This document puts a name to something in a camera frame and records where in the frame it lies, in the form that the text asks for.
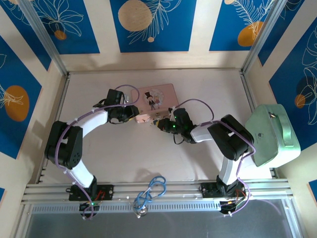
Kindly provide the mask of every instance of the blue panel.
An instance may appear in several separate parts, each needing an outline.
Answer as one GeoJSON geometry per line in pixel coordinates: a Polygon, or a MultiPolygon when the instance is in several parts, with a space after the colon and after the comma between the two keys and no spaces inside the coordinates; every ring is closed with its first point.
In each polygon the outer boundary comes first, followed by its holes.
{"type": "Polygon", "coordinates": [[[317,142],[317,19],[311,24],[270,85],[292,122],[302,150],[317,142]]]}
{"type": "MultiPolygon", "coordinates": [[[[32,50],[43,48],[19,7],[9,0],[0,3],[32,50]]],[[[100,53],[83,0],[33,0],[31,3],[61,55],[100,53]]]]}
{"type": "Polygon", "coordinates": [[[34,54],[37,56],[44,68],[48,70],[51,64],[51,58],[34,33],[32,27],[29,26],[29,22],[25,19],[19,6],[13,4],[9,0],[0,0],[0,5],[5,10],[6,14],[9,16],[15,27],[21,33],[25,41],[29,44],[30,48],[33,50],[34,54]]]}
{"type": "Polygon", "coordinates": [[[267,40],[265,41],[262,49],[259,52],[259,59],[262,65],[265,64],[268,57],[274,50],[278,41],[281,39],[282,35],[286,31],[288,25],[293,20],[298,9],[303,4],[304,0],[288,0],[284,10],[280,14],[279,18],[276,21],[276,24],[273,26],[272,31],[270,32],[267,40]]]}
{"type": "Polygon", "coordinates": [[[122,53],[188,51],[196,0],[110,0],[122,53]]]}
{"type": "Polygon", "coordinates": [[[309,182],[309,186],[311,187],[313,195],[314,195],[315,200],[317,202],[317,179],[309,182]]]}
{"type": "Polygon", "coordinates": [[[1,203],[1,200],[2,200],[3,194],[4,194],[4,188],[0,187],[0,203],[1,203]]]}
{"type": "Polygon", "coordinates": [[[0,37],[0,152],[16,159],[41,88],[0,37]]]}
{"type": "Polygon", "coordinates": [[[247,51],[273,5],[272,0],[223,0],[210,51],[247,51]]]}

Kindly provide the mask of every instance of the tangled blue cable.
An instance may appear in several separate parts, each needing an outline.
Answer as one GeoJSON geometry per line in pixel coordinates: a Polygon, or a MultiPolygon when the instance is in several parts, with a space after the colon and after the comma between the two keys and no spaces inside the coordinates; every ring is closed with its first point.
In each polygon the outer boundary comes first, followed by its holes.
{"type": "Polygon", "coordinates": [[[166,179],[163,176],[156,176],[149,183],[148,189],[144,192],[140,192],[138,196],[134,199],[133,208],[136,211],[140,211],[145,207],[145,205],[148,202],[152,202],[153,198],[161,197],[165,193],[166,193],[166,179]],[[155,197],[152,197],[150,192],[151,192],[151,188],[155,185],[161,185],[163,187],[163,192],[161,192],[155,197]]]}

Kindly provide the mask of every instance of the mint green case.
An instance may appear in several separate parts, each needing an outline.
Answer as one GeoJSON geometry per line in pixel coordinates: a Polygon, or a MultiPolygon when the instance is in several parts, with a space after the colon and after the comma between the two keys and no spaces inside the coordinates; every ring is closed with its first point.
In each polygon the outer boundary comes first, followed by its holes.
{"type": "Polygon", "coordinates": [[[281,104],[260,105],[246,123],[254,137],[256,166],[277,168],[300,155],[301,147],[281,104]]]}

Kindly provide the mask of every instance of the pink tin box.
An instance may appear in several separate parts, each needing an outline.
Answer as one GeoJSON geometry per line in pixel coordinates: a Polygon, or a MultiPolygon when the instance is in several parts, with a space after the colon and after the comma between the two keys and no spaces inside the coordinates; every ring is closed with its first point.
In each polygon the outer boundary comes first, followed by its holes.
{"type": "MultiPolygon", "coordinates": [[[[138,123],[162,119],[168,116],[168,108],[178,105],[173,84],[138,88],[140,99],[135,106],[140,114],[136,116],[138,123]]],[[[131,90],[132,101],[138,97],[135,89],[131,90]]]]}

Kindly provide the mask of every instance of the case handle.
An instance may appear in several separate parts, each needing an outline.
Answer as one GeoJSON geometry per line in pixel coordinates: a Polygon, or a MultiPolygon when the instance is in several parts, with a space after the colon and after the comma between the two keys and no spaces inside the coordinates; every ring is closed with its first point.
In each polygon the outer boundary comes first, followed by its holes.
{"type": "Polygon", "coordinates": [[[284,141],[284,144],[286,147],[293,147],[294,144],[293,144],[293,141],[292,141],[292,137],[291,137],[291,134],[292,134],[292,130],[291,130],[291,126],[289,124],[289,121],[287,120],[287,117],[279,117],[277,116],[276,117],[279,122],[281,123],[281,126],[282,126],[282,130],[283,130],[283,141],[284,141]]]}

